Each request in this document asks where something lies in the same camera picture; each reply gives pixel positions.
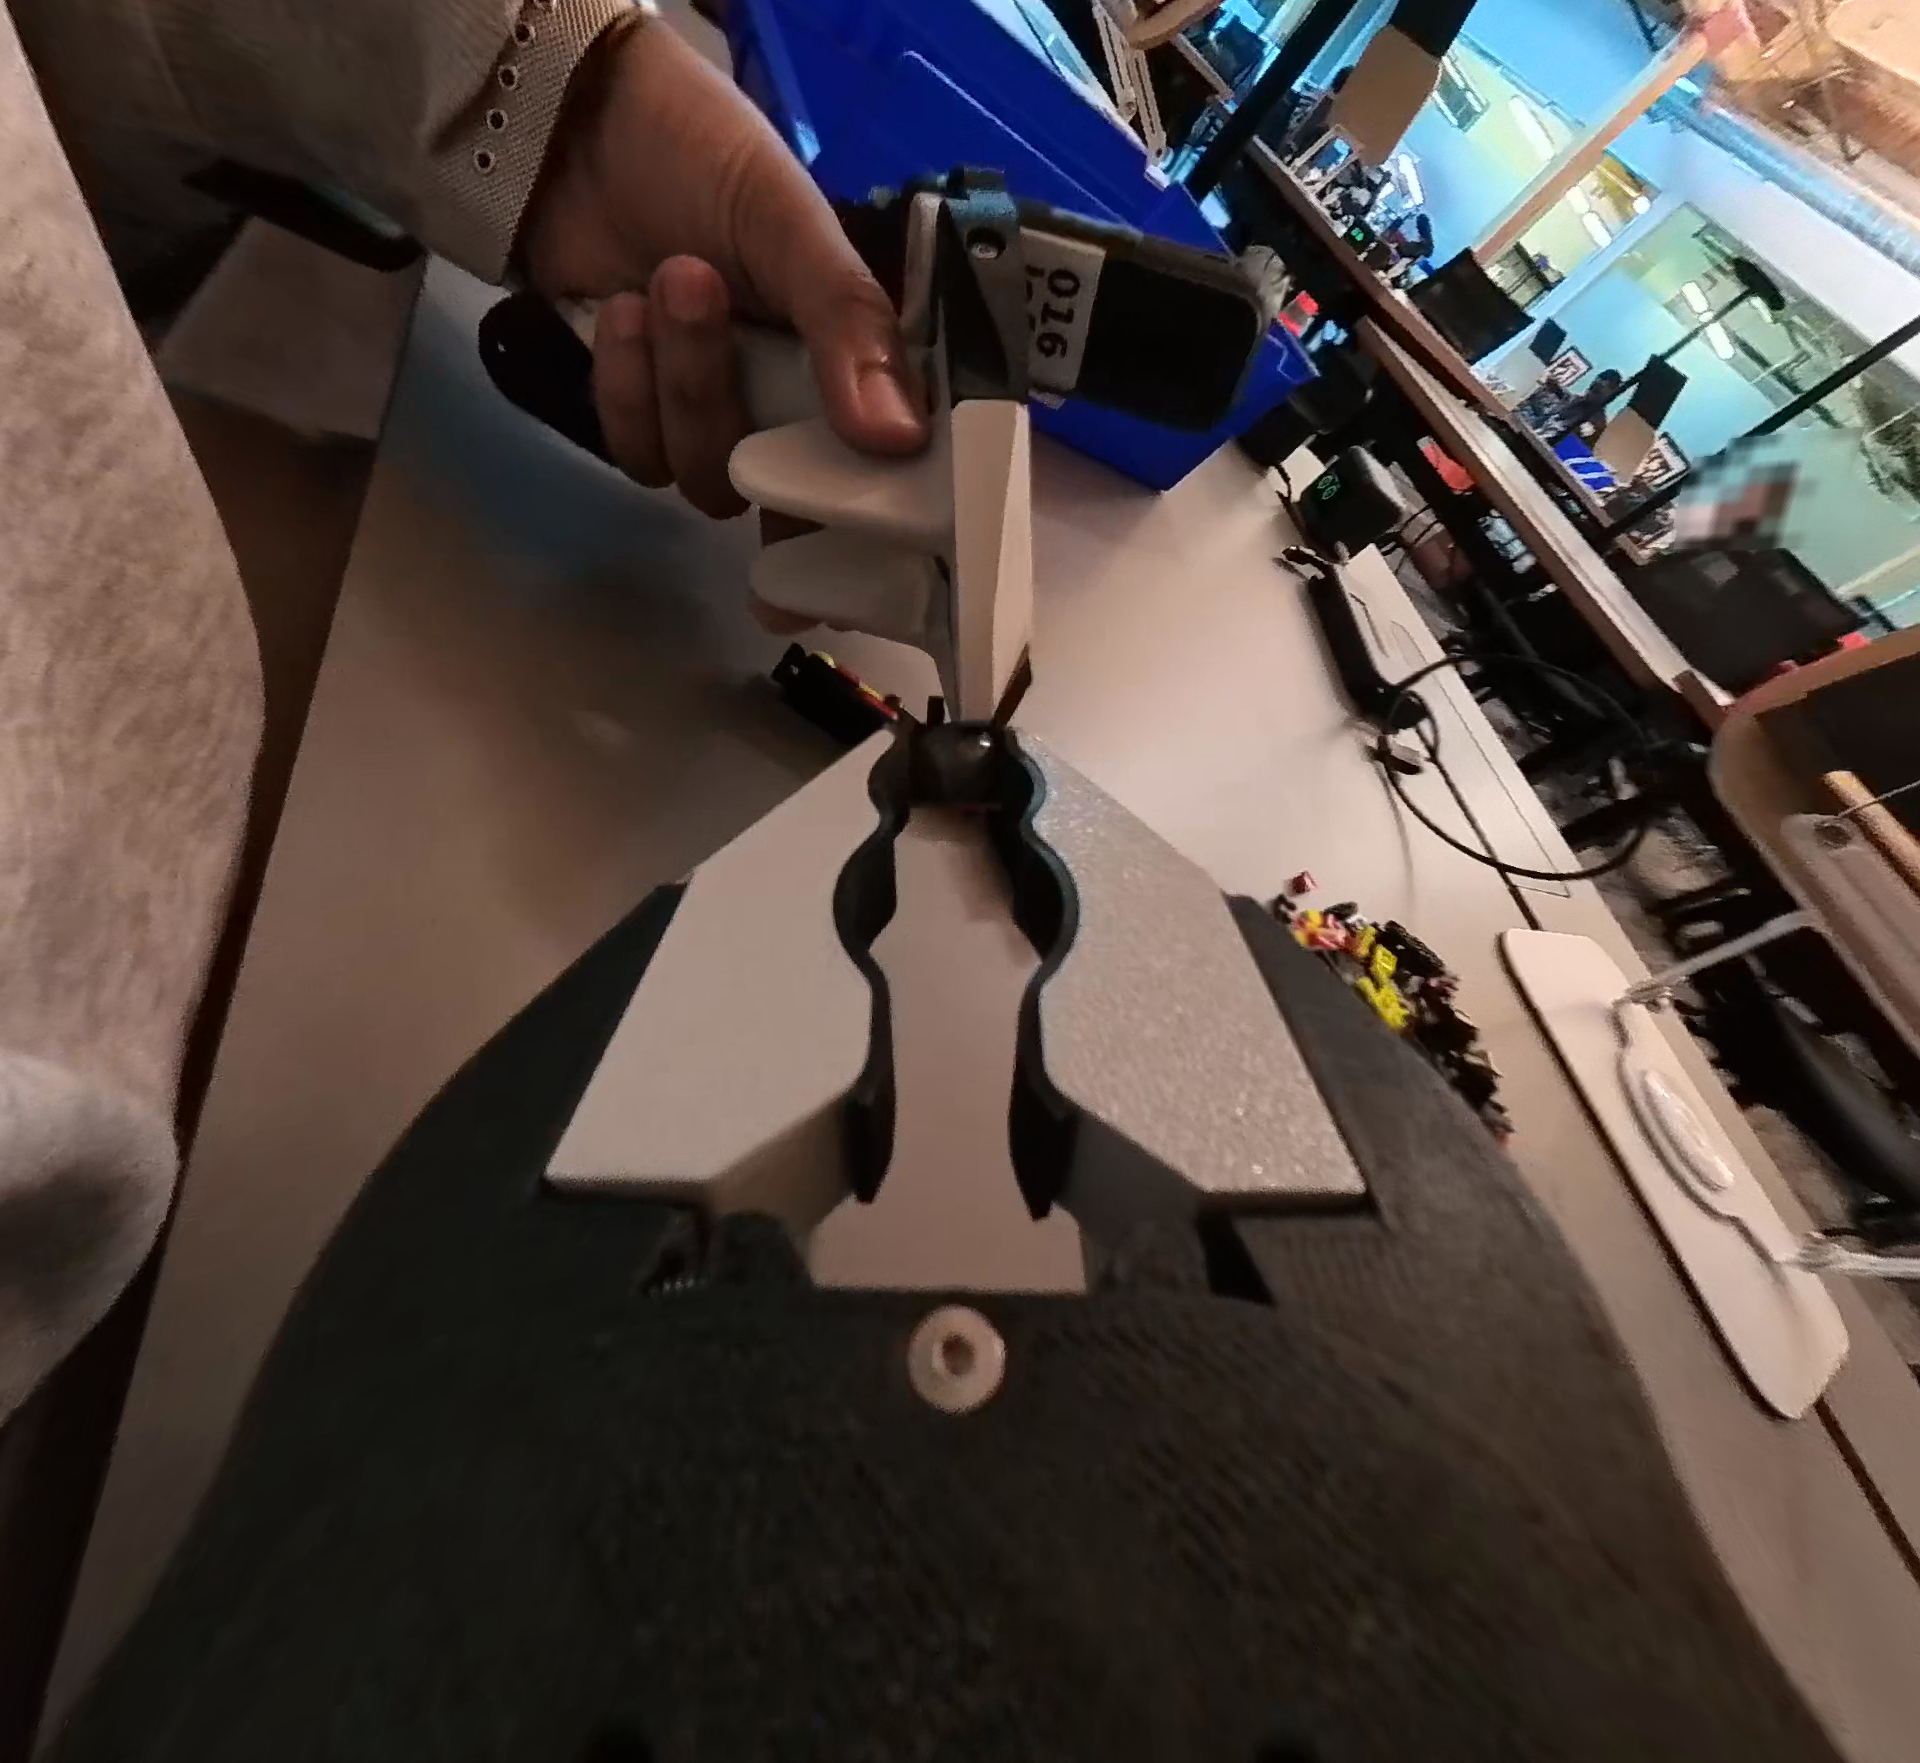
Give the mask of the black charger cube green display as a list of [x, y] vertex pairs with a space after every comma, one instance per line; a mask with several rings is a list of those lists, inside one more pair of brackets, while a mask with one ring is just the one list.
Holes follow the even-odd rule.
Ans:
[[1305, 547], [1334, 561], [1379, 547], [1409, 514], [1393, 473], [1363, 447], [1341, 451], [1294, 507]]

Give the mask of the black lego assembly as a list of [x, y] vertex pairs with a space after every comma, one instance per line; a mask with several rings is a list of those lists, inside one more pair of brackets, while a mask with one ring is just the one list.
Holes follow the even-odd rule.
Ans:
[[943, 696], [926, 716], [884, 694], [824, 650], [790, 644], [770, 672], [780, 702], [840, 749], [900, 749], [892, 791], [903, 806], [1011, 813], [1034, 802], [1038, 779], [1012, 728], [1032, 681], [1028, 654], [989, 721], [952, 721]]

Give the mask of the large blue storage bin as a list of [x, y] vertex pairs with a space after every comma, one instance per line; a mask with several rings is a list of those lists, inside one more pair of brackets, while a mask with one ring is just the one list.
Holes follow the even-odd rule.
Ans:
[[1224, 253], [1045, 0], [729, 0], [734, 79], [837, 201], [952, 165], [1082, 219]]

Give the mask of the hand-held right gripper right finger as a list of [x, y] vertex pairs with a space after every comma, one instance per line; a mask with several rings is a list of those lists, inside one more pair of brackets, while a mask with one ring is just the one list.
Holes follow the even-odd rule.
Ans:
[[996, 737], [996, 860], [1034, 955], [1008, 1148], [1082, 1279], [1139, 1232], [1340, 1217], [1369, 1186], [1228, 894], [1053, 746]]

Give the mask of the person's left forearm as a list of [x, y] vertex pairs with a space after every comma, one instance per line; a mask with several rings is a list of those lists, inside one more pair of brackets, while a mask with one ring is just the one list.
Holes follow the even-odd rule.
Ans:
[[575, 72], [653, 0], [6, 0], [121, 269], [229, 163], [351, 199], [499, 284]]

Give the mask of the background wooden desk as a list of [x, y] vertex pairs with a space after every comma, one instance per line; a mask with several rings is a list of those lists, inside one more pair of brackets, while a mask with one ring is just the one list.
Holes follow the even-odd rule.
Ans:
[[1332, 294], [1324, 312], [1352, 325], [1358, 345], [1379, 361], [1433, 438], [1465, 469], [1633, 684], [1667, 690], [1692, 724], [1715, 735], [1735, 701], [1688, 664], [1620, 581], [1587, 527], [1567, 513], [1567, 470], [1515, 422], [1429, 319], [1361, 263], [1313, 191], [1260, 139], [1251, 144], [1246, 167], [1289, 210], [1310, 247], [1329, 260]]

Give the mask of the pile of loose lego pieces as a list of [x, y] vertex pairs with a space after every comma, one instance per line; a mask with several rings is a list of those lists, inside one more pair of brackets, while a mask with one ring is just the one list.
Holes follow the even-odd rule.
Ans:
[[1435, 1068], [1485, 1131], [1500, 1146], [1515, 1126], [1500, 1098], [1500, 1072], [1483, 1030], [1459, 999], [1457, 970], [1396, 919], [1377, 919], [1358, 902], [1310, 898], [1313, 877], [1299, 872], [1291, 889], [1266, 902], [1266, 914], [1303, 950], [1373, 1011], [1379, 1023]]

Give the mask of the flat black hub box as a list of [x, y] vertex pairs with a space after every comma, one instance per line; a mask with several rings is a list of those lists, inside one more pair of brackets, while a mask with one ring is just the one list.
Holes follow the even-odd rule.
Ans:
[[1447, 658], [1430, 638], [1379, 614], [1348, 586], [1341, 571], [1317, 559], [1311, 563], [1305, 576], [1307, 605], [1332, 681], [1355, 721], [1379, 727], [1388, 721], [1396, 690]]

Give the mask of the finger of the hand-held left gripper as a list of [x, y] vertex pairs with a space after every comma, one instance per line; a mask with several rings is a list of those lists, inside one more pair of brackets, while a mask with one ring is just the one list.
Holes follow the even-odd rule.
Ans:
[[952, 409], [952, 674], [958, 721], [1004, 721], [1031, 672], [1034, 634], [1032, 443], [1027, 406]]

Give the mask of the person's left hand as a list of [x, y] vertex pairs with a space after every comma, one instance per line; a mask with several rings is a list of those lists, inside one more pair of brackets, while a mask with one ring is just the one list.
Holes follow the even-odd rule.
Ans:
[[857, 453], [929, 440], [900, 314], [777, 132], [670, 23], [633, 14], [590, 50], [519, 234], [553, 304], [596, 304], [592, 391], [612, 462], [710, 519], [746, 504], [753, 429], [734, 325], [797, 336]]

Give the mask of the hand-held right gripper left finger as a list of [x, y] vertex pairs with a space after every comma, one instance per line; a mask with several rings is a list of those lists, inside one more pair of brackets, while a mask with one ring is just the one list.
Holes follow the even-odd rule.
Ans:
[[842, 939], [835, 889], [894, 840], [871, 779], [892, 743], [844, 753], [685, 879], [627, 1006], [544, 1167], [558, 1195], [640, 1198], [717, 1225], [780, 1221], [813, 1281], [867, 1288], [844, 1231], [894, 1153], [861, 1130], [860, 1080], [894, 1068], [873, 936]]

